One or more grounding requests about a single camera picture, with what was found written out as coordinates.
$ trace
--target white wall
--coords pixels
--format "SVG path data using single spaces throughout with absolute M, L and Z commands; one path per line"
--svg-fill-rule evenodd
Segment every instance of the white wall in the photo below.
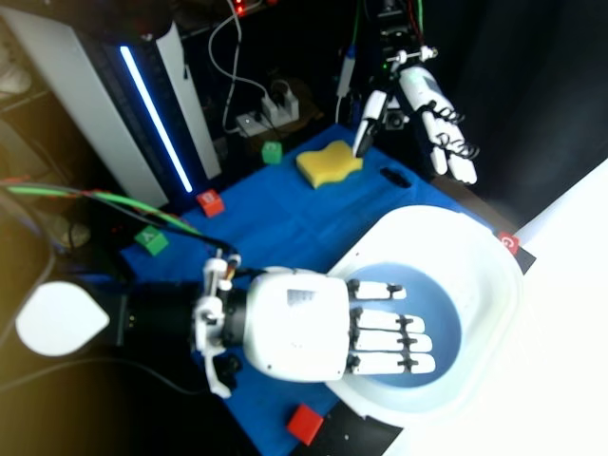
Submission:
M 391 455 L 608 455 L 608 160 L 521 229 L 538 259 L 469 407 Z

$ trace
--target glowing light bar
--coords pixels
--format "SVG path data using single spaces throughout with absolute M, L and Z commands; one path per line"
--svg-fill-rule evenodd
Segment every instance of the glowing light bar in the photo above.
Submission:
M 178 158 L 178 154 L 169 139 L 169 135 L 167 135 L 166 130 L 164 129 L 164 125 L 162 124 L 161 118 L 159 117 L 159 113 L 150 98 L 150 94 L 148 93 L 148 89 L 143 83 L 142 75 L 140 74 L 137 65 L 135 65 L 135 60 L 133 60 L 133 56 L 131 55 L 131 51 L 127 46 L 121 46 L 121 54 L 123 55 L 123 60 L 126 63 L 126 67 L 131 73 L 131 78 L 133 78 L 133 82 L 135 83 L 135 87 L 140 92 L 140 96 L 142 97 L 143 104 L 145 108 L 148 110 L 150 114 L 150 118 L 152 118 L 152 123 L 156 126 L 157 131 L 159 132 L 159 136 L 161 136 L 162 144 L 164 144 L 164 148 L 173 163 L 178 175 L 180 176 L 181 183 L 183 188 L 188 193 L 192 193 L 192 185 L 190 184 L 190 180 L 188 176 L 186 176 L 186 172 L 183 170 L 183 166 L 181 166 L 180 159 Z

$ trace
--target white basin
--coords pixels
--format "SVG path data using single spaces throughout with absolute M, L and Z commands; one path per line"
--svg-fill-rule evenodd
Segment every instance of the white basin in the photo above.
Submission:
M 409 314 L 427 321 L 438 371 L 420 379 L 405 374 L 409 378 L 403 382 L 394 376 L 347 375 L 328 387 L 358 414 L 406 428 L 452 412 L 475 389 L 519 306 L 523 275 L 490 230 L 468 216 L 433 206 L 386 214 L 329 275 L 369 275 L 378 265 L 383 275 L 392 275 L 387 281 L 402 275 L 400 283 L 414 291 L 392 307 L 404 313 L 411 306 Z M 421 281 L 429 285 L 420 287 Z M 425 299 L 425 290 L 433 287 Z

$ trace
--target red wire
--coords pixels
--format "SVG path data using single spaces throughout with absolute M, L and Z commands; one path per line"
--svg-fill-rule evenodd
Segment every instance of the red wire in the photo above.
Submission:
M 409 13 L 409 21 L 411 22 L 411 25 L 414 27 L 414 32 L 416 33 L 416 36 L 418 37 L 418 41 L 420 42 L 421 46 L 425 45 L 425 38 L 422 36 L 422 33 L 420 32 L 420 29 L 418 28 L 418 23 L 416 22 L 416 19 L 414 17 L 414 6 L 411 3 L 411 0 L 408 0 L 408 13 Z

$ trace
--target table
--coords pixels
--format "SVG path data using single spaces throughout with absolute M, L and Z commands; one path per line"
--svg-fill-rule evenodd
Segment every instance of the table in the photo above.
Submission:
M 235 245 L 243 266 L 288 266 L 327 272 L 386 213 L 412 204 L 441 206 L 479 217 L 421 180 L 405 166 L 372 148 L 361 171 L 344 181 L 313 190 L 295 167 L 295 157 L 335 140 L 352 143 L 354 134 L 333 125 L 221 194 L 226 210 L 206 218 L 196 209 L 184 218 L 204 234 Z M 411 187 L 402 188 L 381 175 L 388 167 Z M 200 242 L 165 233 L 169 247 L 155 257 L 141 246 L 123 251 L 139 280 L 201 279 L 208 258 Z M 285 428 L 300 403 L 325 415 L 338 398 L 324 384 L 296 384 L 267 377 L 243 362 L 238 387 L 226 406 L 264 456 L 289 454 L 298 441 Z

